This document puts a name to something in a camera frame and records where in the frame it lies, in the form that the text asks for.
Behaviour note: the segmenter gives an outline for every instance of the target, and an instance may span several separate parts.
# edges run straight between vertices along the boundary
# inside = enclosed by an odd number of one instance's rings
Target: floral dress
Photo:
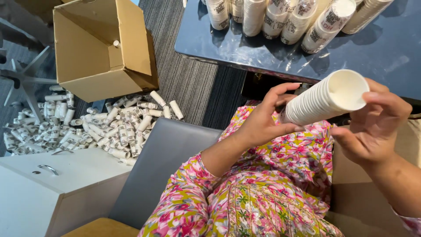
[[[238,108],[219,141],[234,133],[257,105]],[[330,125],[278,137],[246,151],[222,178],[210,174],[201,155],[171,176],[140,236],[341,237],[323,219],[332,178]],[[421,219],[403,218],[421,236]]]

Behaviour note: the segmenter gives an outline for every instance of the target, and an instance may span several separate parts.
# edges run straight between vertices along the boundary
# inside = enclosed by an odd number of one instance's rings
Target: woman
[[[421,169],[394,153],[411,106],[370,79],[350,130],[326,121],[278,124],[275,108],[299,83],[240,107],[219,142],[182,164],[139,236],[343,236],[329,209],[334,137],[415,236],[421,236]]]

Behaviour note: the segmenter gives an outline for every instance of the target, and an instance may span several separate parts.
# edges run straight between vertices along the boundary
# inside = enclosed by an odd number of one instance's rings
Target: gray carpet
[[[159,94],[166,101],[176,100],[185,115],[185,122],[216,129],[225,129],[230,118],[245,99],[240,95],[245,71],[183,59],[174,51],[174,43],[183,14],[182,1],[141,0],[146,27],[152,32],[160,78]],[[5,41],[8,62],[1,69],[11,69],[10,59],[29,63],[36,56],[27,48]],[[37,76],[55,78],[54,55],[50,55]],[[2,106],[12,83],[0,80],[0,126],[12,122],[17,110]],[[39,101],[49,93],[48,86],[35,85]],[[77,113],[85,113],[90,104],[76,99]],[[3,136],[0,155],[5,152]]]

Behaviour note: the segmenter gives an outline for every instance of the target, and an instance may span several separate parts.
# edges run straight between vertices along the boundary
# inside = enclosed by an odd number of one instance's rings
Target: table surface
[[[181,21],[175,51],[182,57],[285,76],[319,81],[333,71],[352,69],[382,83],[401,97],[421,100],[421,1],[395,0],[364,30],[340,33],[317,54],[306,54],[300,44],[285,45],[261,34],[242,35],[242,25],[211,27],[206,6],[189,0]]]

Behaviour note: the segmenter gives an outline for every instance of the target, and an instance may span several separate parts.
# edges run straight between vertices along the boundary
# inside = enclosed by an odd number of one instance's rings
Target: tan cushion
[[[108,218],[96,219],[63,237],[136,237],[139,230]]]
[[[412,164],[421,164],[421,120],[408,120],[398,130],[395,152]],[[410,237],[400,219],[365,171],[348,160],[335,143],[332,202],[327,220],[345,236]]]

